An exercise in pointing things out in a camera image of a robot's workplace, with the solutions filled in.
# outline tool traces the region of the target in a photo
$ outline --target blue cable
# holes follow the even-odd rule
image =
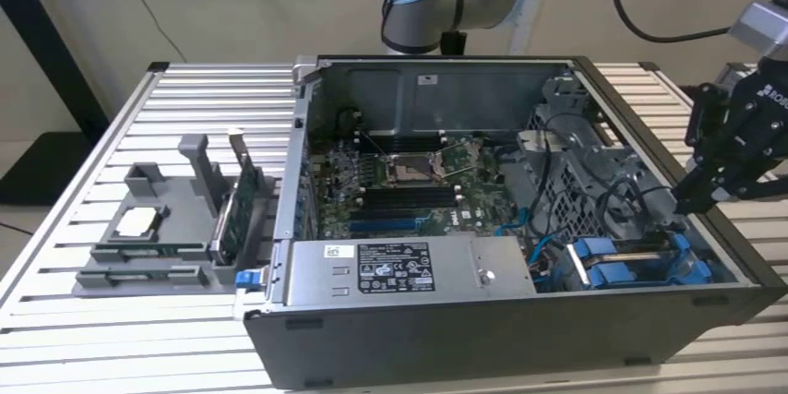
[[[552,238],[553,238],[552,234],[548,234],[544,237],[541,237],[541,240],[538,240],[538,242],[537,242],[537,246],[533,248],[533,253],[530,254],[530,258],[528,259],[528,265],[530,265],[533,262],[537,261],[538,254],[541,253],[541,248],[544,248],[544,246],[546,245],[546,243],[550,241]]]
[[[501,226],[498,226],[494,229],[494,236],[500,237],[501,235],[504,235],[504,230],[522,227],[525,225],[526,221],[528,221],[528,208],[520,208],[520,211],[517,211],[517,222],[516,223],[504,223]]]

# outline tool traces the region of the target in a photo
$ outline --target black pole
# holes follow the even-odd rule
[[[0,6],[85,138],[94,145],[109,123],[40,0],[0,0]]]

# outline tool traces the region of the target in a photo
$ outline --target motherboard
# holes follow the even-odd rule
[[[481,134],[356,132],[316,147],[310,164],[321,239],[492,236],[524,225]]]

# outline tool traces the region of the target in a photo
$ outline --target aluminum table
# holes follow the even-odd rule
[[[645,64],[597,64],[680,162],[689,157],[689,101]],[[170,65],[149,72],[101,143],[0,282],[0,393],[225,392],[269,394],[265,369],[233,320],[233,295],[76,299],[88,262],[136,161],[190,175],[180,135],[206,133],[208,155],[237,173],[226,130],[246,133],[250,156],[281,176],[288,143],[289,65]],[[777,273],[788,277],[786,201],[721,204]],[[788,299],[738,327],[704,334],[660,366],[348,389],[353,393],[788,392]]]

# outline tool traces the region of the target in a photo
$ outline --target blue latch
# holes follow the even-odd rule
[[[234,288],[246,290],[258,290],[262,288],[262,271],[260,269],[246,269],[234,274]]]

